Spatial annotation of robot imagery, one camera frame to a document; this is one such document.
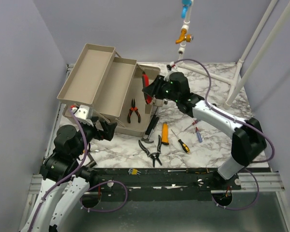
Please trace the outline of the red black utility knife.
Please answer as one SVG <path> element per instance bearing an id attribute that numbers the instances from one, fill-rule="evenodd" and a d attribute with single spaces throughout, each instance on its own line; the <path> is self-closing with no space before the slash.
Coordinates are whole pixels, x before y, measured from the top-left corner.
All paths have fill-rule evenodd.
<path id="1" fill-rule="evenodd" d="M 143 88 L 147 87 L 149 85 L 149 79 L 145 72 L 142 72 L 142 82 L 143 82 Z M 150 97 L 148 94 L 144 93 L 144 98 L 146 104 L 150 104 L 152 102 L 152 97 Z"/>

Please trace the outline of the orange black utility knife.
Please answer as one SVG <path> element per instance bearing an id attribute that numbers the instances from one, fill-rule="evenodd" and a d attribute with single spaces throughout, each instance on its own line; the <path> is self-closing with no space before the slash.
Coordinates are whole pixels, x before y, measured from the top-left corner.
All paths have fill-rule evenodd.
<path id="1" fill-rule="evenodd" d="M 162 144 L 163 145 L 169 145 L 169 140 L 168 140 L 168 124 L 167 122 L 164 122 L 162 125 Z"/>

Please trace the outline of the black handled claw hammer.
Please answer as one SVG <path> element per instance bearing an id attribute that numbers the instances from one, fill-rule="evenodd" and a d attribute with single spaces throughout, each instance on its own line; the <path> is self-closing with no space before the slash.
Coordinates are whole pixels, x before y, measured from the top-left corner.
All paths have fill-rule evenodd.
<path id="1" fill-rule="evenodd" d="M 158 121 L 159 121 L 159 117 L 158 117 L 158 112 L 159 112 L 160 108 L 157 107 L 156 111 L 154 113 L 154 115 L 151 118 L 151 121 L 147 127 L 147 130 L 145 132 L 144 137 L 141 139 L 143 142 L 150 144 L 153 143 L 153 140 L 150 140 L 150 136 L 155 128 L 155 126 L 157 125 Z"/>

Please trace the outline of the orange black needle-nose pliers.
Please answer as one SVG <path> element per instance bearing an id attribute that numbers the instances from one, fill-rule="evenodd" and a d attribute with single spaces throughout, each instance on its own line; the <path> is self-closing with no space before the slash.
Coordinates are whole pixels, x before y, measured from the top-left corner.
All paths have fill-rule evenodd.
<path id="1" fill-rule="evenodd" d="M 128 116 L 127 116 L 127 122 L 128 123 L 131 123 L 131 115 L 132 115 L 133 112 L 135 112 L 137 117 L 138 117 L 138 123 L 141 123 L 141 116 L 140 116 L 140 113 L 138 111 L 138 108 L 136 107 L 135 99 L 131 100 L 131 107 L 129 109 L 129 113 L 128 113 Z"/>

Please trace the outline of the taupe plastic tool box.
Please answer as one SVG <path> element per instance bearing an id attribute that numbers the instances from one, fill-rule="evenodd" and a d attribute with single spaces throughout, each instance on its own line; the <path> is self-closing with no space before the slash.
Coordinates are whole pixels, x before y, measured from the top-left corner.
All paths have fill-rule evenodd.
<path id="1" fill-rule="evenodd" d="M 154 106 L 162 106 L 161 100 L 146 104 L 142 72 L 153 82 L 160 68 L 140 65 L 137 60 L 122 58 L 115 47 L 85 44 L 57 99 L 65 105 L 63 117 L 74 122 L 69 108 L 76 104 L 89 106 L 92 116 L 108 123 L 117 123 L 116 132 L 143 137 L 151 120 Z M 135 112 L 131 123 L 127 116 L 131 100 L 135 99 L 141 123 Z"/>

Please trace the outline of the small blue clear screwdriver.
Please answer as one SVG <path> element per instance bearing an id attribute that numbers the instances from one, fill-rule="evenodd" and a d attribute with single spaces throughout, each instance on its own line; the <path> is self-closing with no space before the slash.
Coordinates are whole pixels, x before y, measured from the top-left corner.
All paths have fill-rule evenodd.
<path id="1" fill-rule="evenodd" d="M 198 139 L 199 143 L 202 143 L 203 139 L 202 139 L 202 136 L 200 134 L 200 131 L 199 131 L 198 127 L 195 127 L 195 132 L 196 132 L 196 136 L 197 136 L 197 139 Z"/>

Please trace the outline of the yellow black screwdriver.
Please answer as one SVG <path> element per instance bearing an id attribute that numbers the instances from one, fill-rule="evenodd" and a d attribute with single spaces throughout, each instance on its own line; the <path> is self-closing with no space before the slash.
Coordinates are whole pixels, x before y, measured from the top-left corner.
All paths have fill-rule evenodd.
<path id="1" fill-rule="evenodd" d="M 185 153 L 189 153 L 190 152 L 190 149 L 189 149 L 189 147 L 177 136 L 177 134 L 173 131 L 173 130 L 171 130 L 171 132 L 175 135 L 175 137 L 177 138 L 177 141 L 179 142 L 179 144 L 181 145 L 181 147 L 182 147 L 182 149 L 183 149 L 183 151 L 185 152 Z"/>

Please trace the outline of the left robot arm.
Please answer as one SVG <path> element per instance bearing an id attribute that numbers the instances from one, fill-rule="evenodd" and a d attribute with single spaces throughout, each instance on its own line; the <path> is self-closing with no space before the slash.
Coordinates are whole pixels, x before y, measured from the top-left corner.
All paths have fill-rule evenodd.
<path id="1" fill-rule="evenodd" d="M 83 165 L 91 140 L 111 141 L 116 123 L 95 125 L 76 123 L 79 128 L 65 125 L 58 129 L 55 148 L 40 168 L 41 187 L 33 210 L 22 228 L 23 232 L 58 232 L 86 191 L 97 187 L 96 172 Z"/>

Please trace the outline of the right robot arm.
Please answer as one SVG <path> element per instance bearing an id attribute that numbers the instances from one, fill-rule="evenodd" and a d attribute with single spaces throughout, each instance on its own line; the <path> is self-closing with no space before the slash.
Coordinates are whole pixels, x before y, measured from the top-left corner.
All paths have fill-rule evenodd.
<path id="1" fill-rule="evenodd" d="M 231 138 L 231 156 L 218 167 L 213 176 L 213 185 L 217 189 L 226 188 L 230 179 L 250 165 L 267 147 L 258 120 L 235 118 L 206 102 L 203 97 L 190 91 L 188 79 L 181 72 L 172 73 L 168 80 L 158 75 L 142 91 L 150 97 L 175 102 L 180 112 L 210 124 Z"/>

